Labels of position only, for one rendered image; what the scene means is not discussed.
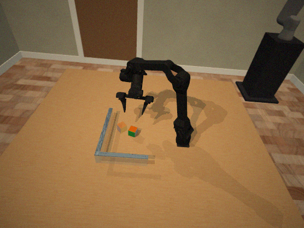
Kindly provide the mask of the blue and yellow cube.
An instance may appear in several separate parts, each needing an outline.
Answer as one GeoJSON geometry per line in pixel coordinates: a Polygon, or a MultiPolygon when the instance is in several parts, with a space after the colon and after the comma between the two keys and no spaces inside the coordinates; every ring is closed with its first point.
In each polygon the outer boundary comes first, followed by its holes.
{"type": "Polygon", "coordinates": [[[138,133],[138,128],[137,127],[131,126],[128,130],[128,135],[129,136],[135,137],[137,133],[138,133]]]}

